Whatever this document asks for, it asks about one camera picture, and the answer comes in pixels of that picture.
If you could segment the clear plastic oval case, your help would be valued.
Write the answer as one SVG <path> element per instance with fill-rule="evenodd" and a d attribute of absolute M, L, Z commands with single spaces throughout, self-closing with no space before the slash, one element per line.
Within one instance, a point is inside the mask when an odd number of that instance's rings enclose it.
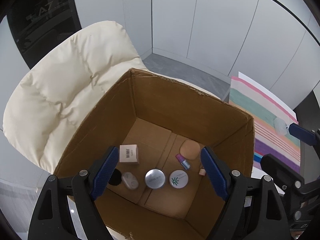
<path fill-rule="evenodd" d="M 129 190 L 135 190 L 139 187 L 137 178 L 131 172 L 124 172 L 121 176 L 122 182 Z"/>

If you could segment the tan makeup sponge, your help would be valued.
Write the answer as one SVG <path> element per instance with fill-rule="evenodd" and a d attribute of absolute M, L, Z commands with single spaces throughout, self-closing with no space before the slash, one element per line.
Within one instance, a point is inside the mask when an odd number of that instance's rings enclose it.
<path fill-rule="evenodd" d="M 193 140 L 185 140 L 179 149 L 180 155 L 185 159 L 195 160 L 200 154 L 201 146 Z"/>

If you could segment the beige square carton box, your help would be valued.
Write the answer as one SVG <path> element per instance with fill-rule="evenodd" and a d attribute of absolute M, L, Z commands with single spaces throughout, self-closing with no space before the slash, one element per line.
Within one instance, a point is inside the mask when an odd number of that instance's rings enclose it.
<path fill-rule="evenodd" d="M 119 162 L 125 164 L 139 164 L 137 145 L 120 145 Z"/>

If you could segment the black round lid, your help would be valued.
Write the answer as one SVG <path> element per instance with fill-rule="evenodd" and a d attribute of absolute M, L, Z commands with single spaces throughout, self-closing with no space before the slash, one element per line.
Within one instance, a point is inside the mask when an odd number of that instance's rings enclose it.
<path fill-rule="evenodd" d="M 122 182 L 122 173 L 117 168 L 115 168 L 108 181 L 108 185 L 118 186 L 121 184 L 121 182 Z"/>

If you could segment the white green logo jar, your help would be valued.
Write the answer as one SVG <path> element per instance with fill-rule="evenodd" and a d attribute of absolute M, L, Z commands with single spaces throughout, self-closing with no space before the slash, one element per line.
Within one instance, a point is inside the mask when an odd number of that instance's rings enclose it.
<path fill-rule="evenodd" d="M 169 176 L 169 183 L 176 189 L 184 188 L 189 181 L 187 173 L 183 170 L 175 170 Z"/>

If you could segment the silver lid round jar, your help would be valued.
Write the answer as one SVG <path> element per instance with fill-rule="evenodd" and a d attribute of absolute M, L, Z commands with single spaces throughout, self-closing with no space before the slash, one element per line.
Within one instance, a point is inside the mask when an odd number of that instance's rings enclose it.
<path fill-rule="evenodd" d="M 146 172 L 144 178 L 146 186 L 152 190 L 162 188 L 165 185 L 166 180 L 165 173 L 158 168 L 153 168 Z"/>

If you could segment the small peach capped bottle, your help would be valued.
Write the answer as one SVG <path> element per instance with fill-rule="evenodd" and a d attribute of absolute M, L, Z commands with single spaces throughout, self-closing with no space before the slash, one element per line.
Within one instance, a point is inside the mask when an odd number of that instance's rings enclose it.
<path fill-rule="evenodd" d="M 204 168 L 200 168 L 199 175 L 201 175 L 201 176 L 205 176 L 206 175 L 206 171 L 205 171 Z"/>

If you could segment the pink capped spray bottle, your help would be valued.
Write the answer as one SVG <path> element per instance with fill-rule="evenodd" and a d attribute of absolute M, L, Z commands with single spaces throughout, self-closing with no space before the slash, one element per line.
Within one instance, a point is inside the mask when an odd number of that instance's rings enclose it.
<path fill-rule="evenodd" d="M 177 154 L 175 155 L 175 157 L 185 170 L 190 169 L 190 164 L 188 163 L 188 161 L 185 159 L 184 156 L 182 156 L 181 154 Z"/>

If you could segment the brown cardboard box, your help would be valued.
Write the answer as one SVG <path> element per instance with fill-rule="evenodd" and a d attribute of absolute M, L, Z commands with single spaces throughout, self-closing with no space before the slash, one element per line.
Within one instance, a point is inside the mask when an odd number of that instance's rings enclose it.
<path fill-rule="evenodd" d="M 149 189 L 144 177 L 159 168 L 180 170 L 181 145 L 193 140 L 210 146 L 231 169 L 250 176 L 254 120 L 241 109 L 188 85 L 142 70 L 126 72 L 100 99 L 72 137 L 54 171 L 73 176 L 89 168 L 110 146 L 135 144 L 139 164 L 117 165 L 139 181 L 136 190 L 108 186 L 95 204 L 104 223 L 133 239 L 205 239 L 223 207 L 200 158 L 190 159 L 186 187 Z"/>

